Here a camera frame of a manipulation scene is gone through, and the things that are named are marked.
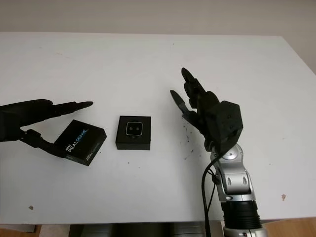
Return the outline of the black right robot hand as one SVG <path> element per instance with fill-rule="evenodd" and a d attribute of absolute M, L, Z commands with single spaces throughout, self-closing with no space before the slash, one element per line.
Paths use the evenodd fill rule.
<path fill-rule="evenodd" d="M 199 83 L 198 79 L 195 78 L 186 68 L 181 69 L 181 74 L 185 80 L 184 89 L 193 110 L 191 111 L 187 108 L 184 100 L 176 91 L 170 90 L 171 96 L 177 107 L 182 112 L 182 118 L 195 127 L 204 136 L 204 147 L 207 152 L 211 152 L 212 147 L 214 146 L 214 141 L 211 139 L 210 131 L 206 125 L 205 109 L 202 107 L 202 99 L 203 96 L 210 95 L 211 102 L 217 104 L 219 103 L 219 100 L 212 92 L 206 92 Z"/>

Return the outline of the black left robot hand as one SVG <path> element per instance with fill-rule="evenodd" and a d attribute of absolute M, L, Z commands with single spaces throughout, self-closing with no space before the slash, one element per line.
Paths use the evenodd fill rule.
<path fill-rule="evenodd" d="M 40 133 L 32 129 L 24 131 L 21 128 L 47 119 L 71 114 L 92 105 L 92 101 L 54 105 L 52 101 L 47 99 L 3 105 L 0 107 L 0 141 L 20 140 L 33 148 L 39 148 L 56 157 L 66 158 L 66 151 L 58 148 L 53 143 L 45 141 Z"/>

